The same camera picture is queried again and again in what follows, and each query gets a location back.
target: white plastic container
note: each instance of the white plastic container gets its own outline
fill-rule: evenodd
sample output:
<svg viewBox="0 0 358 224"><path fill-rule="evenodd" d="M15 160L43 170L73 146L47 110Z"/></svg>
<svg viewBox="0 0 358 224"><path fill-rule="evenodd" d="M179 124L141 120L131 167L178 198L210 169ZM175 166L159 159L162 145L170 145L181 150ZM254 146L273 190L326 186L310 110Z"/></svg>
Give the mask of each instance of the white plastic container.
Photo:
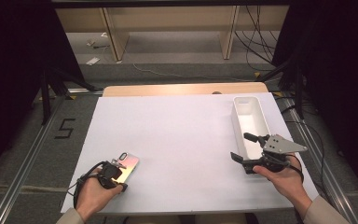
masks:
<svg viewBox="0 0 358 224"><path fill-rule="evenodd" d="M231 120L239 154L245 160L259 159L263 151L260 144L243 138L244 133L256 136L270 134L258 99L256 97L235 97Z"/></svg>

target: desk leg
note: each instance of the desk leg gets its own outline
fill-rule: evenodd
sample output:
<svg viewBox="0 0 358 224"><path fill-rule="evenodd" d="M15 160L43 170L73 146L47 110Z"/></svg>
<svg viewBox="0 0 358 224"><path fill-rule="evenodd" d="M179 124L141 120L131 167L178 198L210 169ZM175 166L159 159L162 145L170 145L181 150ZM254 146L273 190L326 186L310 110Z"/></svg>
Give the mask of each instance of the desk leg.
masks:
<svg viewBox="0 0 358 224"><path fill-rule="evenodd" d="M107 27L107 34L110 40L110 49L112 50L113 60L121 61L123 54L126 50L127 42L130 38L128 32L120 32L115 29L115 25L110 20L109 8L101 8L101 14L103 15L103 23Z"/></svg>
<svg viewBox="0 0 358 224"><path fill-rule="evenodd" d="M240 13L240 7L232 7L231 19L225 31L220 32L220 46L222 48L223 59L229 59L231 54L232 40L237 24L237 18Z"/></svg>

